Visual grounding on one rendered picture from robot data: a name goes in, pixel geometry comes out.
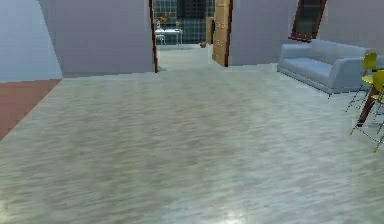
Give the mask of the white table with thin legs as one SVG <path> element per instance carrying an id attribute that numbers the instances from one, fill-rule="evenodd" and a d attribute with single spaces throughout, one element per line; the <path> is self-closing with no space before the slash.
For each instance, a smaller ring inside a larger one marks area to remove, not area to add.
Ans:
<path id="1" fill-rule="evenodd" d="M 155 30 L 156 35 L 175 35 L 176 36 L 176 43 L 178 47 L 183 47 L 183 29 L 156 29 Z"/>

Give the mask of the light wooden room door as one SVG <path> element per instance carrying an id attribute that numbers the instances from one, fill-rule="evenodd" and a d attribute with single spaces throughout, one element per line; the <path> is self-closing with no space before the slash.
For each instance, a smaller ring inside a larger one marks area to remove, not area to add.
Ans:
<path id="1" fill-rule="evenodd" d="M 215 0 L 212 59 L 223 67 L 228 66 L 230 12 L 231 0 Z"/>

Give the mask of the orange potted plant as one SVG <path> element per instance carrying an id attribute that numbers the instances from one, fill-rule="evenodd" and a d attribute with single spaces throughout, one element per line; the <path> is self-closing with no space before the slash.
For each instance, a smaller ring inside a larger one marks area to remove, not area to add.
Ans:
<path id="1" fill-rule="evenodd" d="M 157 22 L 158 24 L 160 25 L 160 27 L 163 29 L 163 30 L 166 30 L 167 29 L 167 21 L 170 19 L 171 17 L 171 14 L 168 13 L 160 13 L 159 14 L 159 17 L 157 19 Z"/>

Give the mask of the pale blue sofa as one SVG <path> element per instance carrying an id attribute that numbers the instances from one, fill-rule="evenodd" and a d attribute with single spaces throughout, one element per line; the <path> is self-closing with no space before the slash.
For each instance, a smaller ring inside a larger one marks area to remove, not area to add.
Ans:
<path id="1" fill-rule="evenodd" d="M 277 71 L 329 95 L 356 92 L 368 53 L 376 50 L 320 39 L 282 44 Z"/>

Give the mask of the yellow chair with thin legs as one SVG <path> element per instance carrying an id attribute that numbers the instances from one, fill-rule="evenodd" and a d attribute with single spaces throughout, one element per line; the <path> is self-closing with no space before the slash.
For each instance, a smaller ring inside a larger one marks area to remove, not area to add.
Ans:
<path id="1" fill-rule="evenodd" d="M 379 147 L 384 145 L 384 134 L 380 138 L 376 138 L 364 131 L 363 127 L 377 127 L 376 134 L 379 134 L 384 128 L 384 120 L 380 123 L 375 121 L 376 116 L 380 115 L 380 109 L 384 106 L 384 70 L 377 70 L 373 74 L 372 79 L 373 83 L 366 103 L 350 134 L 353 134 L 355 130 L 359 130 L 365 136 L 375 141 L 377 145 L 373 148 L 373 152 L 376 153 Z"/>
<path id="2" fill-rule="evenodd" d="M 346 108 L 346 111 L 350 109 L 351 106 L 356 106 L 358 102 L 362 102 L 367 94 L 368 94 L 368 89 L 372 86 L 373 84 L 373 77 L 372 73 L 377 67 L 377 54 L 376 53 L 367 53 L 362 60 L 362 67 L 363 67 L 363 73 L 361 76 L 361 84 L 358 89 L 358 91 L 355 93 L 353 96 L 352 100 L 348 103 L 348 106 Z M 365 95 L 358 99 L 357 95 L 359 92 L 364 91 Z"/>

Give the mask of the dark window with red frame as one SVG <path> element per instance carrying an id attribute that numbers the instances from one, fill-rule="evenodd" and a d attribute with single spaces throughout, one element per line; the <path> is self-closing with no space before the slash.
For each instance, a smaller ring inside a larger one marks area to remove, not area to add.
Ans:
<path id="1" fill-rule="evenodd" d="M 289 39 L 310 42 L 318 34 L 327 0 L 298 0 Z"/>

